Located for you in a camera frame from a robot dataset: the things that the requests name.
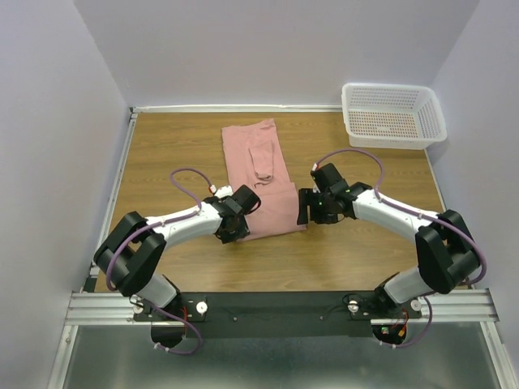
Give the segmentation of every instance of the folded pink garment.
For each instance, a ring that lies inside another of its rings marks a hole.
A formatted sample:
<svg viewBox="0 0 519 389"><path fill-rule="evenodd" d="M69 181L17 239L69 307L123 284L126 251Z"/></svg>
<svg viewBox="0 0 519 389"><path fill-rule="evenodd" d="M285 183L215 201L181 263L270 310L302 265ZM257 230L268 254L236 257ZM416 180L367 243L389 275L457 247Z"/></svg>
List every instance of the folded pink garment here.
<svg viewBox="0 0 519 389"><path fill-rule="evenodd" d="M226 127L222 138L229 184L233 190L247 185L261 198L261 207L246 216L251 235L245 240L304 230L305 225L296 224L298 192L286 170L274 119Z"/></svg>

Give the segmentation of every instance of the metal frame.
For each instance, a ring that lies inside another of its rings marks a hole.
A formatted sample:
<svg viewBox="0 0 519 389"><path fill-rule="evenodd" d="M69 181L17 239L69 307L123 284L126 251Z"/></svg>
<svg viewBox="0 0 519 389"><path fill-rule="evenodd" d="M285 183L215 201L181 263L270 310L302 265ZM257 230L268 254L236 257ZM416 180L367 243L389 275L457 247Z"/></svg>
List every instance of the metal frame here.
<svg viewBox="0 0 519 389"><path fill-rule="evenodd" d="M132 115L128 124L128 132L119 160L114 186L106 208L98 245L103 242L109 232L109 226L114 213L122 174L127 161L132 135L135 129L138 113L158 112L340 112L339 105L172 105L163 107L137 107L131 110ZM431 162L426 151L427 162L435 182L442 208L445 209L440 188L432 170ZM90 276L97 277L99 268L92 264ZM486 289L454 290L449 295L429 297L433 310L433 323L479 322L491 355L495 372L501 388L518 388L517 380L508 358L508 354L500 339L495 322L499 321L491 294ZM54 360L48 389L62 389L65 384L66 372L71 363L72 351L79 326L126 326L148 325L152 322L137 323L133 320L133 305L126 299L114 293L73 293L68 307L62 337ZM414 320L416 323L427 321L427 305L422 301L423 318ZM392 320L372 320L372 324L391 323ZM178 326L177 322L161 322L162 325Z"/></svg>

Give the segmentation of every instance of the cable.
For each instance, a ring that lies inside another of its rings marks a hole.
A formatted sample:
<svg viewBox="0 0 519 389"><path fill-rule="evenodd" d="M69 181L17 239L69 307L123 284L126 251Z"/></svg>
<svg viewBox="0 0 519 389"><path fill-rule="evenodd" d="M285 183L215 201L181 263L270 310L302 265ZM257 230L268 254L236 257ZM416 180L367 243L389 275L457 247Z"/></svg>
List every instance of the cable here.
<svg viewBox="0 0 519 389"><path fill-rule="evenodd" d="M142 302L139 302L139 299L137 299L136 301L132 301L132 300L131 300L132 297L133 297L133 296L129 296L129 297L128 297L128 301L130 302L130 304L132 304L133 306L137 306L137 307L139 307L139 308L144 309L144 304L143 304Z"/></svg>
<svg viewBox="0 0 519 389"><path fill-rule="evenodd" d="M417 216L418 218L423 218L425 220L430 221L431 223L437 223L437 224L441 225L442 227L444 227L446 229L450 229L451 231L453 231L454 233L459 235L467 243L469 243L469 245L472 247L472 249L474 250L474 252L478 256L479 265L481 266L481 271L479 272L479 275L476 278L474 278L473 280L471 280L469 282L462 282L461 285L472 285L472 284L475 284L475 283L477 283L477 282L479 282L479 281L481 281L483 279L483 277L487 274L487 259L485 258L485 255L483 254L481 249L479 249L479 247L476 244L476 242L471 237L469 237L467 234L465 234L459 228L454 227L453 225L447 223L446 221L440 220L440 219L435 218L433 216L424 215L424 214L422 214L420 212L416 212L414 209L409 209L407 207L403 207L400 204L396 204L396 203L394 203L394 202L392 202L390 200L387 200L387 199L383 198L380 195L379 187L380 187L380 184L382 183L382 181L384 180L385 169L384 169L384 166L382 165L382 161L379 158L377 158L376 156L374 156L373 154L371 154L370 152L366 152L366 151L358 149L358 148L342 148L340 150L336 150L335 152L330 152L329 154L327 154L326 156L324 156L323 158L318 160L314 164L314 166L312 167L312 171L315 170L315 169L318 169L321 162L323 162L324 160L326 160L330 156L334 156L335 154L338 154L340 152L358 152L360 154L364 154L365 156L369 156L372 160L374 160L376 162L376 164L380 168L380 175L379 175L379 179L377 180L377 182L375 184L375 188L373 188L373 191L375 192L376 198L381 203L389 205L390 207L395 208L398 211L407 213L408 215Z"/></svg>
<svg viewBox="0 0 519 389"><path fill-rule="evenodd" d="M190 190L184 188L182 185L180 185L180 183L177 182L177 180L174 179L174 175L176 173L179 173L179 172L193 172L193 173L197 173L199 174L200 176L202 176L202 178L208 183L208 187L209 187L209 191L211 193L215 193L216 192L216 187L212 185L211 183L211 180L209 180L208 176L206 176L205 174L203 174L202 172L200 172L198 169L194 169L194 168L180 168L180 169L175 169L173 172L171 172L171 174L169 175L169 179L171 181L171 183L173 185L175 185L178 189L180 189L180 191L182 191L183 193L185 193L186 195L189 195L191 196L195 201L196 201L196 205L198 206L198 209L193 211L192 213L189 213L187 215L183 215L183 216L177 216L177 217L172 217L170 219L166 219L164 220L164 222L156 222L156 223L153 223L153 224L147 224L145 225L144 227L140 228L140 229L137 229L134 233L132 233L116 250L115 250L115 253L114 253L114 256L112 257L112 259L110 260L109 264L108 264L108 267L106 268L106 287L111 290L111 291L114 291L116 290L117 288L115 288L113 285L112 285L112 272L114 271L114 266L115 266L115 263L117 262L117 259L119 257L119 255L121 255L122 251L124 249L126 249L128 247L128 245L130 244L131 241L133 241L136 237L138 237L141 233L144 233L146 231L149 231L150 229L154 229L156 227L159 227L159 226L162 226L163 224L169 224L169 223L173 223L175 221L180 221L180 220L186 220L186 219L189 219L190 217L193 217L193 216L196 216L200 213L200 211L202 210L202 202L200 201L200 199L196 196L196 194L194 194L193 192L191 192ZM187 320L183 319L183 318L179 318L178 316L175 316L174 314L170 314L168 312L166 312L165 310L163 310L162 308L159 308L158 306L155 306L152 302L150 301L147 301L147 303L155 310L157 311L158 313L160 314L163 314L164 316L167 316L168 318L171 318L173 320L177 320L179 321L180 323L183 323L185 326L189 327L195 334L196 334L196 337L198 338L198 344L196 345L195 348L193 348L192 350L189 350L189 351L178 351L178 350L174 350L174 349L171 349L171 348L167 348L167 347L164 347L162 344L156 344L156 348L160 348L160 349L163 349L165 350L167 353L172 353L172 354L179 354L179 355L190 355L192 353L195 353L196 351L198 351L198 349L202 346L202 343L204 342L203 339L202 339L202 335L200 334L200 332L196 329L195 326L193 326L193 324L189 323Z"/></svg>
<svg viewBox="0 0 519 389"><path fill-rule="evenodd" d="M425 297L425 296L422 296L422 297L425 300L425 302L427 303L427 307L429 308L429 319L427 320L427 324L425 325L425 328L423 328L422 332L420 332L418 335L416 335L412 340L410 340L407 343L403 343L403 344L384 343L384 344L387 344L388 346L393 347L393 348L406 348L406 347L412 346L413 344L417 344L429 332L429 329L431 328L431 324L432 324L432 305L427 297Z"/></svg>
<svg viewBox="0 0 519 389"><path fill-rule="evenodd" d="M258 203L256 203L256 206L255 206L253 209L251 209L251 210L247 213L247 215L250 215L251 213L256 212L256 211L258 210L259 207L261 207L261 199L260 199L260 198L258 198Z"/></svg>
<svg viewBox="0 0 519 389"><path fill-rule="evenodd" d="M407 313L406 308L402 308L402 312L404 313L404 327L405 327L407 325L407 322L409 322L409 314ZM400 319L398 319L397 322L391 326L391 328L396 327L398 324L400 324Z"/></svg>
<svg viewBox="0 0 519 389"><path fill-rule="evenodd" d="M172 353L172 354L177 354L177 355L191 355L191 354L196 353L200 349L200 347L202 347L202 344L204 343L204 340L202 339L202 334L200 334L200 331L198 331L193 324L189 323L187 320L184 320L183 318L179 318L178 316L175 316L174 314L166 312L162 308L159 308L158 306L153 304L151 301L146 300L146 302L159 314L163 314L164 316L171 318L173 320L176 320L180 323L183 323L185 326L189 327L195 333L196 337L198 338L198 343L196 344L196 346L192 350L188 350L188 351L175 350L173 348L165 347L160 343L155 344L156 348L160 348L161 350L164 350L167 353Z"/></svg>
<svg viewBox="0 0 519 389"><path fill-rule="evenodd" d="M182 312L184 313L184 320L187 321L187 309L185 306L182 307ZM184 326L184 335L187 333L187 326Z"/></svg>
<svg viewBox="0 0 519 389"><path fill-rule="evenodd" d="M154 228L159 227L159 226L161 226L163 224L169 224L169 223L173 223L175 221L186 220L186 219L189 219L190 217L196 216L196 215L198 215L200 213L200 211L202 209L202 202L199 200L199 198L196 196L196 194L194 194L190 190L184 188L182 185L180 185L174 179L174 175L176 173L179 173L179 172L193 172L193 173L199 174L208 183L209 188L212 186L212 183L209 180L208 176L206 176L205 174L203 174L202 172L200 172L199 170L194 169L194 168L175 169L169 175L169 179L170 179L170 181L171 181L171 183L173 185L175 185L178 189L180 189L182 192L184 192L186 195L192 197L196 201L196 205L198 206L198 210L193 211L192 213L189 213L187 215L172 217L170 219L165 220L164 223L162 223L161 221L158 221L158 222L153 223L153 224L147 224L144 227L141 227L140 229L137 229L133 234L131 234L129 237L127 237L126 240L115 250L114 256L112 257L112 259L110 260L110 262L108 264L108 267L106 268L106 288L108 288L108 290L111 290L113 292L113 291L115 291L117 289L117 288L115 288L112 285L112 272L114 271L115 263L117 262L117 259L119 258L119 255L121 255L122 251L128 247L128 245L130 244L131 241L133 241L141 233L149 231L150 229L154 229Z"/></svg>

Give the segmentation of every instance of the screw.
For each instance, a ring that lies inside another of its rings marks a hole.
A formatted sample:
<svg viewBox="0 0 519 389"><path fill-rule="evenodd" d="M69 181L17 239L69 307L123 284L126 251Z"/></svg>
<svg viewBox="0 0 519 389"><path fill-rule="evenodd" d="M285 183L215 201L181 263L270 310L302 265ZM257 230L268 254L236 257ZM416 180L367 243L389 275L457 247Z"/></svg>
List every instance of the screw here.
<svg viewBox="0 0 519 389"><path fill-rule="evenodd" d="M348 310L352 313L352 314L355 314L358 312L358 303L355 301L355 300L352 300L348 303Z"/></svg>
<svg viewBox="0 0 519 389"><path fill-rule="evenodd" d="M420 310L422 310L422 304L418 300L413 300L411 302L411 308L412 310L419 312Z"/></svg>
<svg viewBox="0 0 519 389"><path fill-rule="evenodd" d="M205 314L208 311L208 305L201 301L196 305L196 310L199 314Z"/></svg>
<svg viewBox="0 0 519 389"><path fill-rule="evenodd" d="M144 312L144 308L142 306L133 306L134 314L142 314Z"/></svg>

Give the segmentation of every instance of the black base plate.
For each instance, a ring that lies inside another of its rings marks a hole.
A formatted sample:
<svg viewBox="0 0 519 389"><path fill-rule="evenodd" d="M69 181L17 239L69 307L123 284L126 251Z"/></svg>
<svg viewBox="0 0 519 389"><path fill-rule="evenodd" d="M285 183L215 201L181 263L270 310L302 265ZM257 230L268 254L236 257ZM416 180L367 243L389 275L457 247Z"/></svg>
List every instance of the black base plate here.
<svg viewBox="0 0 519 389"><path fill-rule="evenodd" d="M196 322L204 338L370 337L370 320L379 317L352 315L347 308L349 296L370 294L373 292L182 293L181 296L191 314L188 320ZM195 316L199 301L207 303L208 311ZM411 316L411 311L409 308L411 318L420 317L414 311ZM401 311L386 314L384 318L401 318ZM161 319L164 320L148 310L135 316L138 321ZM194 334L188 331L187 336Z"/></svg>

